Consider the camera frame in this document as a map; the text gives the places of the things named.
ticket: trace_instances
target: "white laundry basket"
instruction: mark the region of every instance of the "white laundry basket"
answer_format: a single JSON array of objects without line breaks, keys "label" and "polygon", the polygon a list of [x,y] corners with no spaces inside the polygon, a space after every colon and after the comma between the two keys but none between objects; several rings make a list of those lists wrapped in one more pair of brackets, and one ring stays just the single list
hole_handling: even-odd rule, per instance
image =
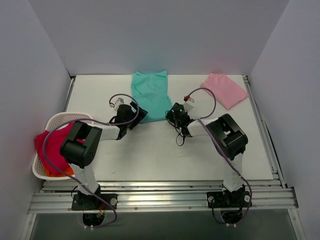
[{"label": "white laundry basket", "polygon": [[[48,123],[45,126],[45,130],[51,131],[52,129],[56,128],[60,124],[63,124],[67,121],[70,120],[76,120],[76,119],[92,119],[92,117],[88,114],[84,113],[79,113],[79,112],[61,112],[53,117],[50,118]],[[45,172],[44,165],[42,161],[39,159],[38,154],[35,154],[33,164],[32,164],[32,171],[34,175],[39,178],[39,179],[44,179],[44,180],[50,180],[50,181],[57,181],[57,180],[67,180],[69,179],[68,176],[61,176],[61,177],[52,177],[52,176],[47,176]]]}]

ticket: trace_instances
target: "gray wall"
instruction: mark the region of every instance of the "gray wall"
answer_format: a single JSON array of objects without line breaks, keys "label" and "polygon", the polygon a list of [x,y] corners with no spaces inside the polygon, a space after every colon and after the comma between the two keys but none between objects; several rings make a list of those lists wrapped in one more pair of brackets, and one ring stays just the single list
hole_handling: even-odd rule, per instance
[{"label": "gray wall", "polygon": [[251,73],[308,239],[320,236],[320,1],[290,0]]},{"label": "gray wall", "polygon": [[63,110],[70,78],[27,0],[0,2],[0,236],[17,239],[40,180],[34,137]]},{"label": "gray wall", "polygon": [[72,75],[249,74],[288,0],[29,0]]}]

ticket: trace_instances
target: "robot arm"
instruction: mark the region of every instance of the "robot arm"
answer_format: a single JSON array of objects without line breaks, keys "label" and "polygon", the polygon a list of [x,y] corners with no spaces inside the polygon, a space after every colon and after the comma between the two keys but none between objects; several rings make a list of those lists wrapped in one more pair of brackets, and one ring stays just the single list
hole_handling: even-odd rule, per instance
[{"label": "robot arm", "polygon": [[[118,98],[114,105],[116,116],[114,116],[109,123],[121,124],[132,120],[136,115],[132,107],[137,110],[137,105],[134,102],[127,105],[124,104],[122,98]],[[135,121],[118,126],[87,124],[76,121],[60,147],[60,155],[69,163],[75,177],[90,191],[96,195],[100,195],[100,186],[97,183],[91,165],[95,158],[99,141],[122,139],[127,134],[127,130],[132,130],[147,114],[147,111],[139,108],[139,114]],[[82,185],[78,186],[77,193],[79,198],[83,199],[84,202],[97,201]]]},{"label": "robot arm", "polygon": [[[180,129],[184,138],[207,136],[208,133],[199,121],[189,117],[188,112],[190,110],[187,111],[185,109],[186,105],[190,105],[189,101],[190,99],[185,99],[183,105],[175,103],[166,114],[167,120],[177,129]],[[224,114],[215,119],[203,119],[202,122],[217,141],[231,164],[242,174],[242,158],[246,150],[246,144],[248,143],[248,138],[243,130],[229,114]],[[231,206],[234,203],[243,202],[248,192],[245,191],[243,180],[239,175],[225,160],[223,162],[224,178],[222,191],[225,196],[225,202]]]}]

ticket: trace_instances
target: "black mounting bracket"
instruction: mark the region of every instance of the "black mounting bracket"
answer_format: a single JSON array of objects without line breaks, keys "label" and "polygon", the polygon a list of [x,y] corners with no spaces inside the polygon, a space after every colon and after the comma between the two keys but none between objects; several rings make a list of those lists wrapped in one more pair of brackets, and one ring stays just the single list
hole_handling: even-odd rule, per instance
[{"label": "black mounting bracket", "polygon": [[[101,193],[101,187],[99,185],[98,189],[95,191],[95,194],[105,200],[108,204],[113,206],[114,209],[117,209],[118,203],[118,194],[115,193]],[[77,194],[73,196],[71,210],[73,211],[89,211],[89,210],[100,210],[100,207],[103,203],[93,195],[86,195],[80,191],[77,191]]]},{"label": "black mounting bracket", "polygon": [[249,206],[250,193],[245,191],[245,186],[237,191],[209,191],[206,193],[208,208],[247,208]]}]

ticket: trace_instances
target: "pink cloth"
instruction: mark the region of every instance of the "pink cloth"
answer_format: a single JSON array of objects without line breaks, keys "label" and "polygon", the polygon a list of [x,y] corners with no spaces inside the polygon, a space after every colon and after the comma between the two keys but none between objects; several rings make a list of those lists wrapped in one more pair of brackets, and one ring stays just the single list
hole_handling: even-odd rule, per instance
[{"label": "pink cloth", "polygon": [[227,110],[248,97],[248,93],[225,74],[210,73],[200,87],[210,89],[216,100]]}]

